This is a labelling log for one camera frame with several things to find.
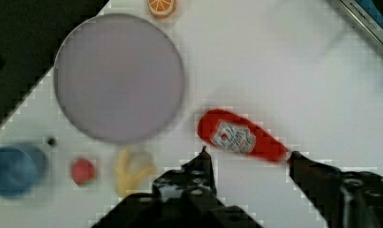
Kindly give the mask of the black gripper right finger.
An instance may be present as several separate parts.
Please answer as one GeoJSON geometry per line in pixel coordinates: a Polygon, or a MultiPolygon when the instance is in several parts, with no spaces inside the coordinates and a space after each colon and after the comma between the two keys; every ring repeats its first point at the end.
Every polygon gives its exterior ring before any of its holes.
{"type": "Polygon", "coordinates": [[[383,228],[383,176],[342,171],[297,151],[288,164],[289,176],[328,228],[383,228]]]}

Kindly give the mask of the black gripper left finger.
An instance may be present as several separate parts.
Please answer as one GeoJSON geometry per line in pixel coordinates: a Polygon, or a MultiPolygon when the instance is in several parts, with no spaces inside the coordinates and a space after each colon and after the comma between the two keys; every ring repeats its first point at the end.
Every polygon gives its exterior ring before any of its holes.
{"type": "Polygon", "coordinates": [[[164,172],[152,183],[152,195],[163,203],[185,203],[192,191],[217,195],[212,158],[205,146],[194,159],[164,172]]]}

